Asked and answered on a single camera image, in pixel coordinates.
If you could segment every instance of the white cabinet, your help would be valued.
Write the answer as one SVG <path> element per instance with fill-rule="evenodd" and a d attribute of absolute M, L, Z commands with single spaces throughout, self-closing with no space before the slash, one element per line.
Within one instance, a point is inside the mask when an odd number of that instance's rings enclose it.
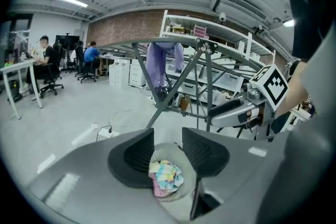
<path fill-rule="evenodd" d="M 115 59 L 109 66 L 110 87 L 122 89 L 128 85 L 130 73 L 130 61 L 124 59 Z"/>
<path fill-rule="evenodd" d="M 141 88 L 145 84 L 146 79 L 142 72 L 141 67 L 138 65 L 131 64 L 129 85 Z"/>

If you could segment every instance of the fluorescent light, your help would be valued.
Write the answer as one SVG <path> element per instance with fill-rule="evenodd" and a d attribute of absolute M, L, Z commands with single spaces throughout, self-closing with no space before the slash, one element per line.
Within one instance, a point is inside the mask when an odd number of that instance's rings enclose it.
<path fill-rule="evenodd" d="M 292 20 L 285 21 L 283 23 L 283 26 L 285 26 L 285 27 L 292 27 L 292 26 L 294 26 L 294 20 L 292 19 Z"/>
<path fill-rule="evenodd" d="M 79 2 L 79 1 L 77 1 L 77 0 L 63 0 L 63 1 L 73 3 L 73 4 L 78 5 L 78 6 L 81 6 L 81 7 L 87 7 L 87 6 L 88 6 L 87 4 L 84 4 L 84 3 Z"/>

